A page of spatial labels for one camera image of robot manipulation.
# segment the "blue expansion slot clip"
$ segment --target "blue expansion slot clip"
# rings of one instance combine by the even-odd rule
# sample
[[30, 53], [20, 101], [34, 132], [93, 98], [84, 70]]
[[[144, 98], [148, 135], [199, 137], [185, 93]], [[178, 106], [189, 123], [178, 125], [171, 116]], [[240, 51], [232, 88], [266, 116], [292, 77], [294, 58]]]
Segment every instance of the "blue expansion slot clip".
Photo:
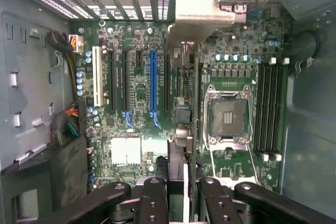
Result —
[[149, 116], [154, 119], [154, 125], [161, 129], [160, 123], [157, 121], [157, 111], [156, 111], [156, 92], [157, 92], [157, 61], [156, 50], [152, 49], [150, 51], [150, 108], [149, 108]]
[[134, 125], [131, 121], [132, 112], [131, 111], [123, 111], [123, 112], [121, 112], [121, 115], [122, 115], [123, 118], [125, 118], [127, 126], [131, 129], [133, 129]]

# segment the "white pci slot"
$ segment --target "white pci slot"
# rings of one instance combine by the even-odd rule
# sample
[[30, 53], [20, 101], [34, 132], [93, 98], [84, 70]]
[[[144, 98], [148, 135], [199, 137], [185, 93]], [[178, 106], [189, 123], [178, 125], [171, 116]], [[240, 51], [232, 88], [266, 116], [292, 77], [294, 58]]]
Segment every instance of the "white pci slot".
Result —
[[93, 105], [103, 105], [103, 73], [101, 61], [101, 48], [92, 47], [92, 70], [93, 70]]

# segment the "green circuit board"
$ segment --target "green circuit board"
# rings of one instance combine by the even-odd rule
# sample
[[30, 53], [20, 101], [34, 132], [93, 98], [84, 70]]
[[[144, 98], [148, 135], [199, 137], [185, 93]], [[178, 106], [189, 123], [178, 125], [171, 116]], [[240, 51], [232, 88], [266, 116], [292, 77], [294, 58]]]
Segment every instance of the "green circuit board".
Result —
[[[184, 69], [183, 80], [180, 71], [173, 66], [173, 56], [167, 59], [164, 49], [167, 38], [165, 23], [140, 22], [106, 22], [100, 27], [98, 22], [78, 22], [74, 29], [84, 28], [82, 34], [84, 52], [92, 47], [105, 48], [102, 54], [103, 104], [93, 105], [93, 73], [92, 62], [85, 54], [77, 56], [77, 70], [85, 73], [83, 95], [96, 115], [88, 112], [87, 138], [93, 147], [91, 157], [91, 173], [94, 182], [99, 178], [99, 185], [112, 181], [124, 181], [135, 185], [138, 179], [154, 176], [155, 160], [167, 155], [167, 141], [174, 141], [176, 129], [176, 97], [183, 97], [193, 109], [194, 71]], [[251, 87], [253, 101], [253, 127], [257, 121], [258, 111], [258, 78], [259, 61], [269, 62], [276, 58], [281, 65], [281, 55], [288, 50], [286, 35], [291, 30], [291, 18], [281, 12], [278, 18], [272, 18], [268, 9], [260, 10], [247, 17], [245, 24], [234, 24], [231, 28], [219, 29], [205, 42], [198, 45], [197, 55], [200, 68], [200, 119], [202, 120], [202, 104], [205, 91], [210, 84], [217, 90], [241, 91], [245, 85]], [[281, 42], [274, 46], [271, 40]], [[150, 52], [157, 53], [157, 120], [161, 127], [155, 126], [150, 113]], [[124, 52], [128, 53], [127, 96], [130, 119], [124, 115]], [[282, 121], [286, 94], [287, 71], [281, 72], [278, 149], [281, 151]], [[185, 127], [192, 129], [192, 120]], [[204, 148], [204, 141], [197, 139], [198, 159], [206, 176], [213, 176], [215, 166], [216, 177], [251, 177], [253, 170], [247, 152], [221, 150], [213, 151], [211, 161], [209, 150]], [[273, 159], [264, 162], [254, 155], [254, 163], [258, 178], [269, 189], [278, 184], [280, 162]]]

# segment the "screw hole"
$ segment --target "screw hole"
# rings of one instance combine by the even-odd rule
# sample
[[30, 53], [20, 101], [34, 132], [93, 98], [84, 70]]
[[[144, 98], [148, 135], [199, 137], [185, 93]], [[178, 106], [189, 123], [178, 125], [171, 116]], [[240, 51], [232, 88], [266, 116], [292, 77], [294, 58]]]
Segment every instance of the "screw hole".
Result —
[[155, 222], [155, 221], [156, 221], [156, 216], [155, 216], [155, 215], [151, 215], [151, 216], [149, 217], [149, 220], [150, 220], [151, 222]]
[[223, 218], [224, 218], [224, 222], [229, 222], [231, 220], [230, 216], [228, 215], [224, 215]]

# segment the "motherboard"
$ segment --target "motherboard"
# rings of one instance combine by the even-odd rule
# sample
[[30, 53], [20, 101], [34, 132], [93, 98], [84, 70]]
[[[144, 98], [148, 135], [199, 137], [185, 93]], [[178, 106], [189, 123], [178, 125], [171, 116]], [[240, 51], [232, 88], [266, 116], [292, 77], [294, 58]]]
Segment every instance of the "motherboard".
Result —
[[[290, 15], [281, 11], [272, 17], [270, 9], [257, 9], [246, 23], [192, 44], [187, 59], [182, 48], [165, 53], [169, 25], [75, 23], [83, 43], [77, 52], [77, 95], [87, 107], [89, 182], [93, 188], [112, 181], [135, 186], [155, 176], [167, 141], [188, 145], [191, 139], [197, 153], [188, 146], [186, 153], [197, 156], [205, 176], [230, 182], [256, 177], [275, 190]], [[195, 104], [199, 113], [193, 112]]]

